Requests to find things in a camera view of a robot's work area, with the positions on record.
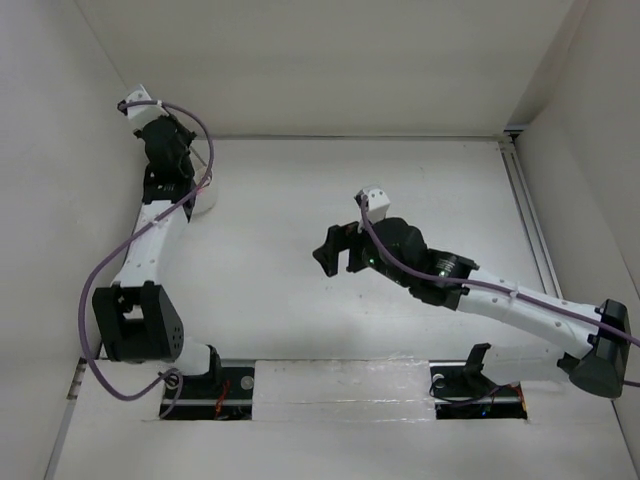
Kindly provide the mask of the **black handled scissors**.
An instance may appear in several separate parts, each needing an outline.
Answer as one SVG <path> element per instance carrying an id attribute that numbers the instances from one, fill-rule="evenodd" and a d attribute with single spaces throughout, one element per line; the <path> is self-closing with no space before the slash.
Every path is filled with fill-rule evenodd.
<path id="1" fill-rule="evenodd" d="M 194 146 L 190 146 L 189 151 L 190 151 L 190 157 L 191 157 L 192 163 L 194 164 L 195 169 L 199 169 L 200 167 L 207 166 L 208 162 L 202 157 L 200 152 Z"/>

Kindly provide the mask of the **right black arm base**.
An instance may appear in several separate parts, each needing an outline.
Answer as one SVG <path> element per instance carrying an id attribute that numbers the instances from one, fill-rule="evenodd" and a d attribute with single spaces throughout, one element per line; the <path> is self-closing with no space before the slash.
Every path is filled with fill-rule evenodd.
<path id="1" fill-rule="evenodd" d="M 476 344 L 465 360 L 429 362 L 437 420 L 527 420 L 528 412 L 519 383 L 496 384 L 482 369 L 490 344 Z"/>

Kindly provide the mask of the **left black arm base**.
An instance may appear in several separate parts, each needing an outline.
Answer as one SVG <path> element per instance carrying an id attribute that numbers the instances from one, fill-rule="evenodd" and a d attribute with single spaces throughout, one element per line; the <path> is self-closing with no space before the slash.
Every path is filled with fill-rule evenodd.
<path id="1" fill-rule="evenodd" d="M 217 379 L 186 377 L 172 409 L 177 389 L 165 388 L 159 407 L 164 420 L 245 421 L 252 419 L 255 363 L 223 360 Z"/>

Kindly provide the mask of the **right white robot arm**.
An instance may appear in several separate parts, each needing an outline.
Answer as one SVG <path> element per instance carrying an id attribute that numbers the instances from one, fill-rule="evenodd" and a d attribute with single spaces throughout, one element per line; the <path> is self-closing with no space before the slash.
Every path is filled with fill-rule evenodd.
<path id="1" fill-rule="evenodd" d="M 332 277 L 342 252 L 348 254 L 350 273 L 372 269 L 425 304 L 497 320 L 543 341 L 520 347 L 476 344 L 464 365 L 436 387 L 478 398 L 522 380 L 553 380 L 603 398 L 621 396 L 631 346 L 623 304 L 578 304 L 520 288 L 471 259 L 428 247 L 421 231 L 401 218 L 370 228 L 334 225 L 312 256 Z"/>

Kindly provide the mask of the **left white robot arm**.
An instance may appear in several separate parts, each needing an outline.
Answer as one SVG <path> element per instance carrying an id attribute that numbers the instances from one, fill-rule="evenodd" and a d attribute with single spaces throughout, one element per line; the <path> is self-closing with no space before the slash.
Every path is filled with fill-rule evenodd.
<path id="1" fill-rule="evenodd" d="M 172 251 L 196 209 L 196 172 L 190 146 L 196 135 L 162 113 L 134 129 L 148 159 L 141 208 L 134 227 L 148 231 L 131 242 L 120 271 L 92 295 L 106 356 L 113 362 L 163 362 L 188 377 L 201 396 L 222 387 L 217 354 L 186 337 L 162 278 Z"/>

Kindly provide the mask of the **white round divided container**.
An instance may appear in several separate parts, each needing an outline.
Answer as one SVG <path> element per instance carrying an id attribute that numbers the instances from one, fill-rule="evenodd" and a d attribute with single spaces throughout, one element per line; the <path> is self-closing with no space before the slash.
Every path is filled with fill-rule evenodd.
<path id="1" fill-rule="evenodd" d="M 217 202 L 218 190 L 218 179 L 214 173 L 211 173 L 206 182 L 198 189 L 192 214 L 196 216 L 210 211 Z"/>

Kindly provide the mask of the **aluminium rail right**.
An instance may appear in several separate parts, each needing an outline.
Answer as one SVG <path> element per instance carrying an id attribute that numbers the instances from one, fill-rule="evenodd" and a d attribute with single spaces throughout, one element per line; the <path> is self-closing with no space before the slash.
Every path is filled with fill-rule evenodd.
<path id="1" fill-rule="evenodd" d="M 533 199 L 529 191 L 515 140 L 521 130 L 507 130 L 497 139 L 499 151 L 515 198 L 529 248 L 534 258 L 536 270 L 543 291 L 551 296 L 564 299 L 549 249 L 539 222 Z"/>

